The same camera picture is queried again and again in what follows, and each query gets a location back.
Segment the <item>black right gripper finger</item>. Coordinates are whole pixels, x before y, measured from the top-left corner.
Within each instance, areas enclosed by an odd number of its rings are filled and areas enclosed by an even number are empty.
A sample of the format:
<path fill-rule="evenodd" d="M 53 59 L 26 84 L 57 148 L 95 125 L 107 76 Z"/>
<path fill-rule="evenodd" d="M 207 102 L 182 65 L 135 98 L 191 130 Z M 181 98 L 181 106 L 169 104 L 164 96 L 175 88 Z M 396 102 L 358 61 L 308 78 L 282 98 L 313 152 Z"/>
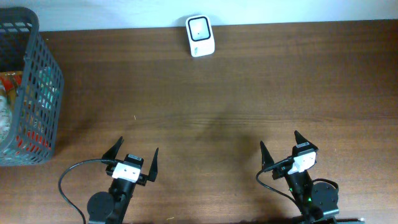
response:
<path fill-rule="evenodd" d="M 310 146 L 312 143 L 303 137 L 297 130 L 294 131 L 296 146 Z"/>
<path fill-rule="evenodd" d="M 263 141 L 260 141 L 260 148 L 261 148 L 261 156 L 262 156 L 262 162 L 261 162 L 262 170 L 273 169 L 275 162 Z"/>

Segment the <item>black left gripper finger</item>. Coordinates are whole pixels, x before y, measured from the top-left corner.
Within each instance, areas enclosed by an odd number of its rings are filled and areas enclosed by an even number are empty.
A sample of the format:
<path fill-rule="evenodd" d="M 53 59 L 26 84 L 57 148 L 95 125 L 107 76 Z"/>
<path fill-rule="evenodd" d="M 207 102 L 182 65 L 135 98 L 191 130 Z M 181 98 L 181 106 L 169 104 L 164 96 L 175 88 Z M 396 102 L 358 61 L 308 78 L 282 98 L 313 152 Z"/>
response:
<path fill-rule="evenodd" d="M 158 154 L 159 154 L 159 149 L 157 148 L 155 150 L 154 156 L 153 156 L 153 160 L 152 160 L 152 164 L 150 166 L 149 169 L 149 174 L 147 176 L 147 180 L 151 181 L 151 182 L 155 182 L 156 178 L 157 178 L 157 174 L 158 174 Z"/>
<path fill-rule="evenodd" d="M 121 136 L 116 143 L 109 149 L 107 150 L 103 156 L 102 156 L 102 160 L 106 160 L 106 161 L 114 161 L 116 159 L 116 156 L 119 152 L 119 149 L 121 147 L 121 145 L 123 144 L 124 139 Z"/>

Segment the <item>cream snack bag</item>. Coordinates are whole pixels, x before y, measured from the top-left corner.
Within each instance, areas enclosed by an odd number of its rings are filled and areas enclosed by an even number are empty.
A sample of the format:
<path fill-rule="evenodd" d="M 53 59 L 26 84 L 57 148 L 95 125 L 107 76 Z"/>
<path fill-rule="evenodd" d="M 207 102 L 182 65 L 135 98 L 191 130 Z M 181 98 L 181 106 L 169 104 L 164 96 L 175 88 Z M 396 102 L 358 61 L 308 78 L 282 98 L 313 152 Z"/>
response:
<path fill-rule="evenodd" d="M 0 119 L 0 142 L 3 142 L 10 132 L 12 123 L 12 111 L 8 102 L 6 89 L 1 84 L 1 119 Z"/>

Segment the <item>teal tissue packet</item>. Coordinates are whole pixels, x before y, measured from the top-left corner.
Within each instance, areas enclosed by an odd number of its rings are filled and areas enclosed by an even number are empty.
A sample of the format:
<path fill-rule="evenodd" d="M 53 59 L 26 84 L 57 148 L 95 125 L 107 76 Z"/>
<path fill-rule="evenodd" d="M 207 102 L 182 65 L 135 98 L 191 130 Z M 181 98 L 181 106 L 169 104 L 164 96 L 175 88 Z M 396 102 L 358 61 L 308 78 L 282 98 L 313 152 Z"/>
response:
<path fill-rule="evenodd" d="M 39 72 L 39 104 L 41 107 L 51 110 L 55 103 L 55 97 L 58 96 L 58 89 L 52 81 L 52 71 L 50 67 L 45 67 Z"/>

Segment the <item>orange spaghetti packet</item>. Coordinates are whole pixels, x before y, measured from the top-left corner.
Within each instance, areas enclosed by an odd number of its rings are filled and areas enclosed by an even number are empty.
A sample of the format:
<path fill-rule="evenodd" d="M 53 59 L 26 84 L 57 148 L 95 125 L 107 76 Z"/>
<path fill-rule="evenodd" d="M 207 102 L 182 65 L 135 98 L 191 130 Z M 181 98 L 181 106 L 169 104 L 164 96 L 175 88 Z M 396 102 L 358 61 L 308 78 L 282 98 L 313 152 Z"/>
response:
<path fill-rule="evenodd" d="M 6 93 L 16 91 L 22 83 L 22 71 L 1 72 L 1 85 L 4 87 Z"/>

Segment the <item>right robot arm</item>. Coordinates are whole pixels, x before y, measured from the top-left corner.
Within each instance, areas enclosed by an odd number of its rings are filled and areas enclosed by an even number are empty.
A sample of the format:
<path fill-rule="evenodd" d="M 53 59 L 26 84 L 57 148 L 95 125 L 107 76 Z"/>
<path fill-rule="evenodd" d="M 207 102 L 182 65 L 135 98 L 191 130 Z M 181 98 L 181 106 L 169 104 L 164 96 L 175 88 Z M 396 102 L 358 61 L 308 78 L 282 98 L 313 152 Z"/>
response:
<path fill-rule="evenodd" d="M 294 131 L 296 145 L 292 154 L 275 162 L 263 141 L 261 148 L 261 170 L 256 174 L 257 182 L 263 187 L 288 198 L 299 209 L 300 215 L 293 217 L 292 223 L 364 223 L 363 219 L 338 220 L 339 186 L 328 179 L 312 179 L 308 170 L 316 163 L 318 147 Z M 263 173 L 271 172 L 274 180 L 284 178 L 291 195 L 287 195 L 259 179 Z"/>

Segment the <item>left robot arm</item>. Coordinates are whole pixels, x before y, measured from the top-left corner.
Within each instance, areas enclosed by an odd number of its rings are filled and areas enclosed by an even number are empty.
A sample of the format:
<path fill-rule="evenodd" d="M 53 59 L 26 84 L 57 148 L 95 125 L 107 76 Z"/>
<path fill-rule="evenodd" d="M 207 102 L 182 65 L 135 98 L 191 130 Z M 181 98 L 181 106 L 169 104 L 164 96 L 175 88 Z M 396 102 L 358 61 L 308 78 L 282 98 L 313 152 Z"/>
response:
<path fill-rule="evenodd" d="M 158 174 L 158 153 L 156 150 L 149 173 L 141 172 L 144 160 L 127 154 L 124 160 L 116 159 L 119 148 L 124 142 L 118 141 L 102 156 L 107 165 L 106 173 L 113 178 L 107 192 L 98 192 L 87 203 L 89 223 L 122 223 L 137 185 L 145 186 L 148 181 L 155 181 Z"/>

